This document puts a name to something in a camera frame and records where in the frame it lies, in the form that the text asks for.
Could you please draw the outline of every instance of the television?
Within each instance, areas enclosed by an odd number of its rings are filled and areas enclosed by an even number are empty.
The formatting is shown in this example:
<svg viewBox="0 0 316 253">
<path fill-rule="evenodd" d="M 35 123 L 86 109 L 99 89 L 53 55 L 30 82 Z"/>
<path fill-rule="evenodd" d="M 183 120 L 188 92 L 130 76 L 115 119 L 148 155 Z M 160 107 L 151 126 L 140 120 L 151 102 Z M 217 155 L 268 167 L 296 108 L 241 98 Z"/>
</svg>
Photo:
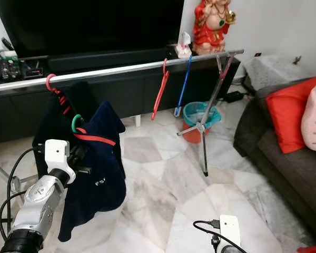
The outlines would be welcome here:
<svg viewBox="0 0 316 253">
<path fill-rule="evenodd" d="M 0 0 L 21 59 L 125 52 L 177 42 L 183 0 Z"/>
</svg>

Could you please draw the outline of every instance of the marble floor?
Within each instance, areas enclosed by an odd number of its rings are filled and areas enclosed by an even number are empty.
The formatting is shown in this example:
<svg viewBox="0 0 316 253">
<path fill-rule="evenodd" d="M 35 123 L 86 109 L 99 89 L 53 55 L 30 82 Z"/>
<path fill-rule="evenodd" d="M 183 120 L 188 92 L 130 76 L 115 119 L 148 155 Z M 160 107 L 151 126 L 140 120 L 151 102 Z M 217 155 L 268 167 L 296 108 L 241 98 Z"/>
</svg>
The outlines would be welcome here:
<svg viewBox="0 0 316 253">
<path fill-rule="evenodd" d="M 176 133 L 182 119 L 171 110 L 158 112 L 155 121 L 142 115 L 140 127 L 123 119 L 121 136 L 127 196 L 121 207 L 97 213 L 73 230 L 72 239 L 57 240 L 63 202 L 54 213 L 42 252 L 177 253 L 214 252 L 211 236 L 195 229 L 195 220 L 239 219 L 241 245 L 249 253 L 296 252 L 315 239 L 267 178 L 233 148 L 233 135 L 248 100 L 219 102 L 222 121 L 206 137 L 209 176 L 201 171 L 200 146 Z M 31 138 L 0 143 L 0 166 L 7 172 L 31 145 Z M 29 154 L 17 169 L 20 178 L 35 174 Z M 0 177 L 0 205 L 5 182 Z M 18 210 L 13 204 L 13 215 Z M 0 236 L 0 248 L 3 240 Z"/>
</svg>

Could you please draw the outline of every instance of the red cushion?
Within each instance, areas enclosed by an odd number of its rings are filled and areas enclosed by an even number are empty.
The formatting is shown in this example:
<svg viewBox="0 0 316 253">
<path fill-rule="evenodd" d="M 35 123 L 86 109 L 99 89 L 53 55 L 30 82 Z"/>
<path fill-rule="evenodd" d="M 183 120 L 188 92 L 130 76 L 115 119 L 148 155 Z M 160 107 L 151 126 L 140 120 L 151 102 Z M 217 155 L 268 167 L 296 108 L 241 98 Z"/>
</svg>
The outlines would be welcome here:
<svg viewBox="0 0 316 253">
<path fill-rule="evenodd" d="M 266 98 L 280 148 L 284 154 L 305 147 L 301 120 L 316 77 L 274 92 Z"/>
</svg>

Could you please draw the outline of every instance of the white tablecloth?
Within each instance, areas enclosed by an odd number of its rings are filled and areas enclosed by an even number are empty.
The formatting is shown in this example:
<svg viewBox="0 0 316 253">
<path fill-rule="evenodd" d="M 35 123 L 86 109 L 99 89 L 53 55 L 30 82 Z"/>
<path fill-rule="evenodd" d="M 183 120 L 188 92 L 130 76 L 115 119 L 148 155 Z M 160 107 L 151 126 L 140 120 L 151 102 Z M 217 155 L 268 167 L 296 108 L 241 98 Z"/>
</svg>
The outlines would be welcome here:
<svg viewBox="0 0 316 253">
<path fill-rule="evenodd" d="M 290 83 L 310 77 L 308 71 L 292 62 L 294 59 L 283 55 L 254 57 L 244 64 L 255 90 L 278 84 Z"/>
</svg>

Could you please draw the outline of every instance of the red hanger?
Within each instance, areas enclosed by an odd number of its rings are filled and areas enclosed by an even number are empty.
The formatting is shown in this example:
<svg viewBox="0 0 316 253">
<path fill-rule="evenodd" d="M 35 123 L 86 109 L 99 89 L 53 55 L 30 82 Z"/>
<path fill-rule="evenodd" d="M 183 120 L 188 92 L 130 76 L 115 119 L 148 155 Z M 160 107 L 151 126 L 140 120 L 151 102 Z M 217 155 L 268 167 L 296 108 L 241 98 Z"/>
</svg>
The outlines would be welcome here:
<svg viewBox="0 0 316 253">
<path fill-rule="evenodd" d="M 165 71 L 166 62 L 167 62 L 167 58 L 164 59 L 164 63 L 163 63 L 163 80 L 162 80 L 162 84 L 160 86 L 160 89 L 159 89 L 159 92 L 158 92 L 158 95 L 157 95 L 157 98 L 156 98 L 156 102 L 154 103 L 151 120 L 154 120 L 154 117 L 157 114 L 157 110 L 158 110 L 158 107 L 159 107 L 160 99 L 162 98 L 162 95 L 163 95 L 163 92 L 164 92 L 167 80 L 169 79 L 170 72 L 169 71 Z"/>
<path fill-rule="evenodd" d="M 54 92 L 58 96 L 58 99 L 60 101 L 60 105 L 63 105 L 67 101 L 67 99 L 65 98 L 65 95 L 63 94 L 63 92 L 59 91 L 58 89 L 52 88 L 50 85 L 51 78 L 53 78 L 55 76 L 56 76 L 55 74 L 49 74 L 47 76 L 46 87 L 49 91 Z M 68 107 L 63 111 L 63 115 L 65 115 L 70 110 L 70 108 L 71 108 L 71 106 L 68 105 Z"/>
</svg>

